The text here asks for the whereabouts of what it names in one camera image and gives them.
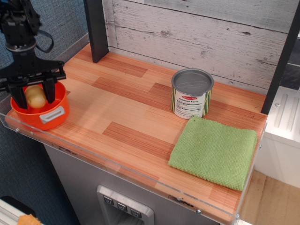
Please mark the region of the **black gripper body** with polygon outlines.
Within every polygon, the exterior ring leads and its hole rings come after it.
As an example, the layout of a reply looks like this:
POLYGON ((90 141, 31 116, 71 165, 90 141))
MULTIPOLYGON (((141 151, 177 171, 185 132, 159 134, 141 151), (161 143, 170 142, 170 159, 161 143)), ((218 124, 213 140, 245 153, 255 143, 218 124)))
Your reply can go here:
POLYGON ((13 52, 14 61, 0 70, 0 90, 8 91, 8 83, 29 84, 42 83, 47 77, 54 78, 54 81, 66 78, 63 69, 64 62, 56 60, 43 60, 35 55, 33 49, 24 52, 13 52))

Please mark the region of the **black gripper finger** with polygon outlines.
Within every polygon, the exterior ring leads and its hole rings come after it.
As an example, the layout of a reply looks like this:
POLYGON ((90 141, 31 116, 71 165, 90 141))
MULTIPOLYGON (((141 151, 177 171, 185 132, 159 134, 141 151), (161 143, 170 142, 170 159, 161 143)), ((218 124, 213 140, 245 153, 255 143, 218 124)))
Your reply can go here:
POLYGON ((42 85, 47 102, 51 104, 55 100, 55 79, 53 77, 46 78, 42 85))
POLYGON ((9 85, 8 89, 16 104, 22 109, 28 109, 23 87, 9 85))

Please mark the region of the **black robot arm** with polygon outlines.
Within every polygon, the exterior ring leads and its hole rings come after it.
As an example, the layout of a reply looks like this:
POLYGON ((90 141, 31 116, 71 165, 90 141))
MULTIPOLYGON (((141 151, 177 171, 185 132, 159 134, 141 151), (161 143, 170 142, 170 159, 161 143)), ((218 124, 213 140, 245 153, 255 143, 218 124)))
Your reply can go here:
POLYGON ((7 91, 20 108, 28 107, 24 87, 41 84, 48 103, 55 100, 57 81, 65 79, 64 62, 44 60, 36 56, 38 34, 51 37, 40 30, 40 15, 29 0, 0 2, 0 31, 13 62, 1 69, 0 90, 7 91))

